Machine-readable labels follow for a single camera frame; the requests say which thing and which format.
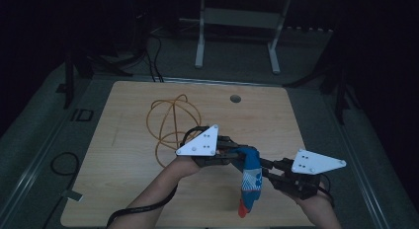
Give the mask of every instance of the blue object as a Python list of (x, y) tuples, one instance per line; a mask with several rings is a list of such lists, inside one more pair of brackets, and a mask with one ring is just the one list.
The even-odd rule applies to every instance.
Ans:
[(241, 198), (238, 214), (245, 217), (250, 212), (255, 200), (258, 200), (262, 189), (262, 168), (259, 151), (252, 147), (240, 147), (231, 150), (245, 155), (244, 161), (234, 161), (233, 165), (243, 173)]

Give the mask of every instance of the table leg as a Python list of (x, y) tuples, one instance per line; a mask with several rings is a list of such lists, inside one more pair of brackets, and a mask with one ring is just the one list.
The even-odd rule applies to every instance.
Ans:
[(284, 4), (283, 12), (278, 19), (278, 25), (275, 31), (274, 39), (268, 42), (268, 52), (269, 52), (269, 57), (271, 59), (272, 72), (274, 74), (279, 74), (281, 72), (280, 65), (278, 62), (276, 47), (277, 47), (278, 40), (280, 38), (281, 30), (283, 29), (283, 26), (284, 26), (284, 20), (287, 15), (287, 11), (290, 6), (290, 3), (291, 3), (291, 0), (286, 0)]
[(200, 12), (200, 38), (198, 40), (197, 57), (195, 59), (195, 67), (202, 68), (204, 63), (204, 48), (206, 41), (204, 39), (204, 24), (205, 24), (205, 0), (201, 0)]

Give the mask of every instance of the dark background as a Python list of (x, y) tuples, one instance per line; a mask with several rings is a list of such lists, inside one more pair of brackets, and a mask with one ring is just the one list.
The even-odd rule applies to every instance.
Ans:
[[(124, 37), (146, 40), (142, 31), (150, 17), (174, 33), (178, 18), (198, 17), (199, 0), (133, 1), (137, 6), (127, 10), (127, 0), (0, 0), (0, 135), (63, 62), (65, 50), (76, 53), (80, 75), (89, 78), (93, 73), (78, 45), (116, 55), (126, 48)], [(419, 0), (294, 1), (287, 26), (335, 31), (329, 61), (347, 57), (347, 81), (418, 208)], [(137, 34), (132, 13), (142, 16)]]

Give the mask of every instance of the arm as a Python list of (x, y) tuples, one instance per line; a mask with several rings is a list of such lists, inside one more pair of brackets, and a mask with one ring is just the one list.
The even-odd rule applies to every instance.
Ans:
[[(160, 202), (170, 194), (182, 178), (191, 176), (199, 170), (198, 165), (190, 157), (177, 157), (128, 207), (147, 206)], [(163, 207), (160, 207), (152, 211), (118, 217), (109, 228), (154, 228), (162, 210)]]
[(293, 197), (287, 194), (292, 198), (296, 204), (298, 204), (305, 215), (308, 217), (308, 220), (313, 223), (317, 228), (321, 229), (341, 229), (339, 220), (333, 210), (332, 204), (326, 194), (319, 191), (317, 195), (302, 200), (298, 197)]

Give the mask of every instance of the metal frame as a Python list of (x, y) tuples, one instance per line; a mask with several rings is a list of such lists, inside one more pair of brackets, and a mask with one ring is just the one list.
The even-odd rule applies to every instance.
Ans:
[(291, 0), (285, 1), (282, 13), (206, 8), (205, 1), (201, 0), (200, 37), (198, 39), (197, 57), (195, 59), (196, 68), (202, 68), (204, 65), (204, 49), (206, 44), (204, 37), (205, 24), (219, 24), (275, 30), (274, 38), (268, 42), (268, 52), (271, 59), (272, 72), (274, 74), (281, 72), (276, 47)]

